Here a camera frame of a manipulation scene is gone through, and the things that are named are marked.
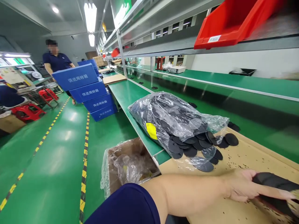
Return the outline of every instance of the worker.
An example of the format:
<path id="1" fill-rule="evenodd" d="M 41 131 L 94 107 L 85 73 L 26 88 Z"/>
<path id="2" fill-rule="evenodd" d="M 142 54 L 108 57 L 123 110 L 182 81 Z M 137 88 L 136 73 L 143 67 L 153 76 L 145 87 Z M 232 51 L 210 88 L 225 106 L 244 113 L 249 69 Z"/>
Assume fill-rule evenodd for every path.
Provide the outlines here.
<path id="1" fill-rule="evenodd" d="M 5 84 L 0 84 L 0 105 L 6 109 L 30 103 L 26 97 L 17 94 L 17 90 Z"/>
<path id="2" fill-rule="evenodd" d="M 234 169 L 222 176 L 161 175 L 142 185 L 125 184 L 85 224 L 164 224 L 168 214 L 179 217 L 198 214 L 221 198 L 246 202 L 262 194 L 295 199 L 288 191 L 252 182 L 256 174 L 251 169 Z"/>
<path id="3" fill-rule="evenodd" d="M 59 52 L 56 41 L 48 39 L 46 40 L 46 45 L 48 46 L 49 52 L 43 54 L 43 61 L 47 72 L 51 76 L 56 71 L 75 67 L 74 64 L 70 61 L 70 59 L 65 54 Z M 76 101 L 72 97 L 70 92 L 69 91 L 65 91 L 65 92 L 68 96 L 70 96 L 73 99 L 73 104 L 76 104 Z"/>

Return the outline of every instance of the dark hair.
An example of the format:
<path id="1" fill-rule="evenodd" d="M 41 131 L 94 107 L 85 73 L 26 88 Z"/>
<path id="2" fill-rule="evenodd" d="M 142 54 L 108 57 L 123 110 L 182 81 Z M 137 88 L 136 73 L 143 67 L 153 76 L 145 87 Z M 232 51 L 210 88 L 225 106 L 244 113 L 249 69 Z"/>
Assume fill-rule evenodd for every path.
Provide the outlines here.
<path id="1" fill-rule="evenodd" d="M 55 45 L 55 46 L 57 46 L 57 42 L 55 40 L 47 39 L 46 40 L 46 45 Z"/>

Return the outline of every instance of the navy polo shirt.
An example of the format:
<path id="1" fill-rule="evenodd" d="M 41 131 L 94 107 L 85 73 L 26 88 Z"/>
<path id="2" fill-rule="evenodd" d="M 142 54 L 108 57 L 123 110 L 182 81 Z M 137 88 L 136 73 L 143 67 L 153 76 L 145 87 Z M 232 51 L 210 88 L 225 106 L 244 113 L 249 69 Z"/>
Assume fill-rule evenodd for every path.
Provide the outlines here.
<path id="1" fill-rule="evenodd" d="M 58 53 L 57 57 L 50 52 L 43 54 L 44 63 L 49 63 L 53 72 L 70 68 L 70 59 L 63 53 Z"/>

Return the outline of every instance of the tan work surface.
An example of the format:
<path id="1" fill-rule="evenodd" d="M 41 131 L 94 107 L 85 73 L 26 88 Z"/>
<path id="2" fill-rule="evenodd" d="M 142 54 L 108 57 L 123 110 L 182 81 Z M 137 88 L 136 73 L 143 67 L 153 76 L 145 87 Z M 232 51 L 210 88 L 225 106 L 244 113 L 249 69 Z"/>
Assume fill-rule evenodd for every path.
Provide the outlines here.
<path id="1" fill-rule="evenodd" d="M 182 166 L 174 159 L 161 164 L 159 169 L 162 174 L 187 174 L 187 175 L 221 175 L 233 168 L 251 168 L 259 172 L 271 172 L 285 179 L 299 184 L 299 164 L 261 146 L 260 144 L 246 138 L 245 136 L 228 128 L 228 133 L 233 133 L 239 140 L 238 146 L 229 146 L 227 149 L 221 149 L 223 160 L 214 166 L 210 173 L 194 171 Z M 184 161 L 187 157 L 183 155 L 180 159 Z M 187 217 L 190 224 L 241 224 L 241 223 L 272 223 L 267 216 L 257 209 L 252 202 L 235 202 L 230 199 L 219 199 L 212 206 L 201 213 Z"/>
<path id="2" fill-rule="evenodd" d="M 117 75 L 108 76 L 108 77 L 103 78 L 103 83 L 105 85 L 108 85 L 108 84 L 120 82 L 123 80 L 127 80 L 127 78 L 125 76 L 123 76 L 122 74 L 117 74 Z"/>
<path id="3" fill-rule="evenodd" d="M 99 73 L 105 72 L 105 71 L 110 71 L 110 70 L 111 70 L 110 68 L 104 68 L 104 69 L 99 70 Z"/>

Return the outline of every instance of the red plastic stool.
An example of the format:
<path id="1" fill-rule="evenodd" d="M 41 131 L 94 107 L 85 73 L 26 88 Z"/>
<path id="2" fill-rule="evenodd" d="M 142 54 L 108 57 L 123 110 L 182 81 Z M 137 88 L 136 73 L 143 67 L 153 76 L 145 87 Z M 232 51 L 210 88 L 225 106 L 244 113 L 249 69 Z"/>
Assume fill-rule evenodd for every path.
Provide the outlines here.
<path id="1" fill-rule="evenodd" d="M 39 117 L 40 114 L 45 114 L 46 113 L 41 108 L 39 108 L 38 106 L 36 106 L 32 103 L 29 103 L 29 104 L 26 104 L 26 105 L 23 105 L 23 106 L 18 106 L 18 107 L 11 108 L 11 111 L 21 121 L 27 121 L 27 120 L 36 121 L 36 120 L 40 119 L 40 117 Z M 17 113 L 18 111 L 23 112 L 25 114 L 25 116 L 20 116 Z"/>
<path id="2" fill-rule="evenodd" d="M 40 90 L 38 92 L 38 94 L 43 97 L 46 101 L 51 101 L 52 100 L 52 97 L 55 99 L 55 100 L 58 100 L 59 97 L 50 89 L 46 89 L 48 91 L 48 93 L 45 91 L 45 90 Z"/>

